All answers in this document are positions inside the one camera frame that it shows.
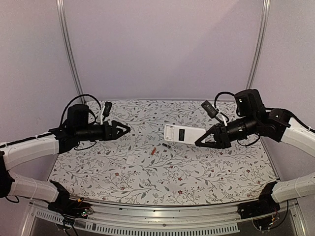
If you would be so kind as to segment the white red remote control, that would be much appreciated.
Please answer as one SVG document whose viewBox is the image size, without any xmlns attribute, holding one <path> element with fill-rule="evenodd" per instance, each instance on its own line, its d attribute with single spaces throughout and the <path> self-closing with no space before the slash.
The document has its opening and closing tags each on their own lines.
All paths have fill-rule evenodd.
<svg viewBox="0 0 315 236">
<path fill-rule="evenodd" d="M 195 128 L 166 124 L 164 126 L 164 139 L 168 142 L 176 142 L 187 145 L 195 145 L 195 142 L 206 133 L 204 128 Z"/>
</svg>

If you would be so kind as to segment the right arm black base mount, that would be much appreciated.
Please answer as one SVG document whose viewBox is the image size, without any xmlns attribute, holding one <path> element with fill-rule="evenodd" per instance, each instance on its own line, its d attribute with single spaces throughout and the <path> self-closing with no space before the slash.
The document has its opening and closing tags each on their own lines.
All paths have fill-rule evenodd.
<svg viewBox="0 0 315 236">
<path fill-rule="evenodd" d="M 257 217 L 280 210 L 280 204 L 272 198 L 272 189 L 276 181 L 268 183 L 262 189 L 258 199 L 238 205 L 237 212 L 241 219 Z"/>
</svg>

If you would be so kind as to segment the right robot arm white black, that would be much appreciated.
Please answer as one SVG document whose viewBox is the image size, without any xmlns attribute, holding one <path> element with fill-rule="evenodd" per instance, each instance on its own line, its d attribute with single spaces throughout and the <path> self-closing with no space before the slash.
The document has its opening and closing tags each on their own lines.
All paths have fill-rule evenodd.
<svg viewBox="0 0 315 236">
<path fill-rule="evenodd" d="M 198 147 L 225 149 L 233 141 L 249 135 L 268 137 L 314 156 L 315 131 L 305 125 L 293 112 L 280 108 L 266 108 L 259 91 L 247 89 L 233 95 L 238 119 L 213 125 L 194 143 Z M 258 214 L 265 214 L 274 203 L 301 198 L 315 193 L 315 175 L 308 174 L 288 181 L 274 181 L 265 185 L 254 204 Z"/>
</svg>

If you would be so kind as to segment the floral patterned table mat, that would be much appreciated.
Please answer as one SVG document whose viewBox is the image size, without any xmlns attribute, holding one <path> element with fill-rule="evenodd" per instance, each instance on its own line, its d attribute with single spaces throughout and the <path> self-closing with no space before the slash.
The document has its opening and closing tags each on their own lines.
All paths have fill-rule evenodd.
<svg viewBox="0 0 315 236">
<path fill-rule="evenodd" d="M 278 177 L 255 136 L 228 149 L 166 142 L 166 124 L 208 129 L 215 123 L 199 101 L 118 100 L 110 120 L 131 131 L 116 141 L 82 142 L 56 159 L 49 178 L 73 197 L 157 206 L 224 204 L 256 199 Z M 136 158 L 132 165 L 126 163 L 130 156 Z"/>
</svg>

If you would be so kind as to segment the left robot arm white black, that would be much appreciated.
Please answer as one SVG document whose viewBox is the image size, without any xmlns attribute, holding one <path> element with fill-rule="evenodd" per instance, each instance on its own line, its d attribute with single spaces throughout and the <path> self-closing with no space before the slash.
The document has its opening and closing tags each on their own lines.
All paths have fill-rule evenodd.
<svg viewBox="0 0 315 236">
<path fill-rule="evenodd" d="M 66 153 L 81 142 L 113 141 L 130 132 L 130 127 L 118 121 L 108 122 L 111 102 L 97 102 L 96 115 L 86 104 L 70 101 L 58 127 L 48 132 L 4 143 L 0 147 L 0 196 L 24 197 L 53 203 L 62 213 L 70 213 L 73 202 L 70 193 L 58 182 L 40 181 L 12 173 L 14 167 L 50 155 Z"/>
</svg>

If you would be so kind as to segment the aluminium frame post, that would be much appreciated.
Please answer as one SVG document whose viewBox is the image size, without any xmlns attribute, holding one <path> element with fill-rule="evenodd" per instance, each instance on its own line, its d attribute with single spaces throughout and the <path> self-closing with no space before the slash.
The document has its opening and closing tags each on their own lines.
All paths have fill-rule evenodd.
<svg viewBox="0 0 315 236">
<path fill-rule="evenodd" d="M 57 13 L 58 13 L 58 18 L 59 18 L 64 48 L 65 48 L 70 72 L 72 75 L 72 79 L 74 82 L 74 86 L 75 86 L 77 95 L 83 95 L 83 88 L 81 85 L 81 81 L 80 81 L 79 74 L 77 71 L 77 66 L 75 63 L 75 58 L 72 51 L 69 30 L 68 30 L 67 21 L 66 21 L 64 0 L 56 0 L 56 6 L 57 6 Z"/>
<path fill-rule="evenodd" d="M 268 18 L 269 18 L 269 12 L 270 12 L 270 0 L 264 0 L 262 4 L 262 12 L 261 12 L 261 19 L 260 19 L 260 25 L 259 25 L 259 31 L 258 31 L 258 38 L 256 42 L 256 47 L 253 55 L 253 60 L 251 63 L 249 76 L 247 79 L 247 83 L 245 86 L 245 89 L 252 89 L 253 83 L 255 79 L 255 75 L 259 66 L 259 60 L 263 48 L 264 38 L 266 34 L 267 24 L 268 24 Z"/>
</svg>

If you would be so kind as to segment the right aluminium frame post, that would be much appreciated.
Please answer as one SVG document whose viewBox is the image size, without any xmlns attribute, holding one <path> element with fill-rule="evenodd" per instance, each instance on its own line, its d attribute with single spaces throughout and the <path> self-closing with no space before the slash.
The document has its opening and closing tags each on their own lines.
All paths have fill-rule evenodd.
<svg viewBox="0 0 315 236">
<path fill-rule="evenodd" d="M 259 25 L 259 31 L 258 31 L 258 38 L 256 42 L 256 47 L 253 55 L 253 60 L 251 63 L 249 76 L 247 79 L 247 83 L 245 86 L 245 89 L 252 89 L 253 83 L 255 79 L 255 75 L 259 66 L 259 60 L 263 48 L 264 38 L 266 34 L 267 24 L 268 24 L 268 18 L 269 18 L 269 12 L 270 12 L 270 0 L 264 0 L 262 4 L 262 12 L 261 12 L 261 19 L 260 19 L 260 25 Z"/>
</svg>

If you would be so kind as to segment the front aluminium rail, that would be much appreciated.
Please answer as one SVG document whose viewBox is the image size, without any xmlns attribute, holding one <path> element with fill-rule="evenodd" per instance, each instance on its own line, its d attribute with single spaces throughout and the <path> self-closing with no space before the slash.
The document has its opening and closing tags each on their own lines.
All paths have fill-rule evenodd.
<svg viewBox="0 0 315 236">
<path fill-rule="evenodd" d="M 33 200 L 23 236 L 306 236 L 296 200 L 280 210 L 243 219 L 238 203 L 203 206 L 141 206 L 91 202 L 86 218 L 64 219 Z"/>
</svg>

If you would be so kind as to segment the left aluminium frame post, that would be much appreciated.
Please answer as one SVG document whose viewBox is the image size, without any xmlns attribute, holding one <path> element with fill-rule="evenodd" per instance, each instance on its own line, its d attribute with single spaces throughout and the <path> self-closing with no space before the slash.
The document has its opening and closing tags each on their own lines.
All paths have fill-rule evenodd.
<svg viewBox="0 0 315 236">
<path fill-rule="evenodd" d="M 57 6 L 57 13 L 58 13 L 58 18 L 59 18 L 64 48 L 65 48 L 70 72 L 72 75 L 72 79 L 74 82 L 74 86 L 75 86 L 77 95 L 83 95 L 83 88 L 81 85 L 81 81 L 80 81 L 79 74 L 77 71 L 77 66 L 75 63 L 75 58 L 72 51 L 69 30 L 68 30 L 67 21 L 66 21 L 64 0 L 56 0 L 56 6 Z"/>
</svg>

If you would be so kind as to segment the white battery cover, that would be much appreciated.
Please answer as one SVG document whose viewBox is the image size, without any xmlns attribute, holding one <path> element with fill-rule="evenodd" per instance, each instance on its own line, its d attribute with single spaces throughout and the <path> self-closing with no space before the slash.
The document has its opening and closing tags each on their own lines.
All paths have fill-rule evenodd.
<svg viewBox="0 0 315 236">
<path fill-rule="evenodd" d="M 132 164 L 135 163 L 135 160 L 136 160 L 136 158 L 135 158 L 134 156 L 130 156 L 130 157 L 128 157 L 128 158 L 126 159 L 126 163 L 127 163 L 128 165 L 132 165 Z"/>
</svg>

